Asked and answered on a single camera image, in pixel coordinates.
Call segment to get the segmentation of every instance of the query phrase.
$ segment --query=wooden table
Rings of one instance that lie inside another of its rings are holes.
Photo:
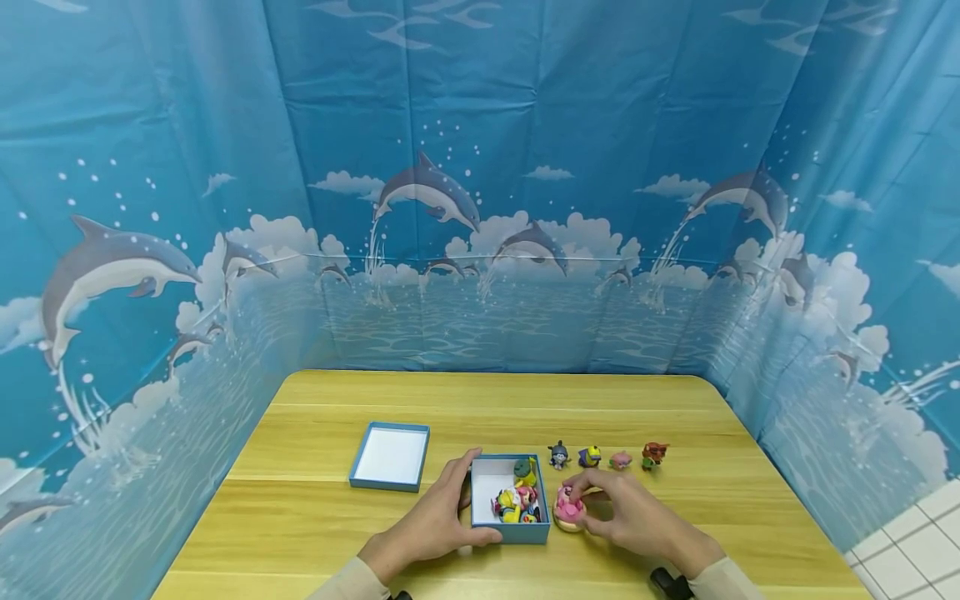
[[[715,536],[771,600],[870,595],[706,382],[681,376],[298,372],[277,392],[154,600],[302,600],[417,497],[352,489],[371,420],[430,425],[421,489],[473,446],[639,457],[670,443],[656,474],[632,472]],[[468,511],[463,515],[468,522]],[[393,586],[432,598],[657,598],[652,564],[553,528],[545,546],[500,546],[411,568]]]

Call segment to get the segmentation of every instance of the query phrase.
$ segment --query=blue box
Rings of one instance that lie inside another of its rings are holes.
[[[426,425],[371,421],[350,469],[350,486],[419,492],[429,442]]]
[[[514,486],[514,463],[534,459],[537,473],[537,502],[541,523],[504,523],[493,513],[491,500]],[[550,533],[552,507],[544,493],[540,459],[536,454],[481,454],[470,467],[470,525],[492,527],[503,535],[503,543],[546,543]]]

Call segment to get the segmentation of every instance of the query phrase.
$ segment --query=white tile wall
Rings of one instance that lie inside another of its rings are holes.
[[[844,555],[876,600],[960,600],[960,480]]]

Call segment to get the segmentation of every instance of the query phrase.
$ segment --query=sleeve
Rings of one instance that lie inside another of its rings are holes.
[[[306,600],[388,600],[390,591],[366,563],[353,557],[339,573],[326,580]]]
[[[729,557],[711,564],[689,583],[698,600],[763,600],[760,590]]]

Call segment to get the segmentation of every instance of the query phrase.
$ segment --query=dolphin-printed curtain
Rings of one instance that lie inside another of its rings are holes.
[[[0,595],[149,597],[308,368],[700,375],[849,549],[960,465],[958,22],[8,0]]]

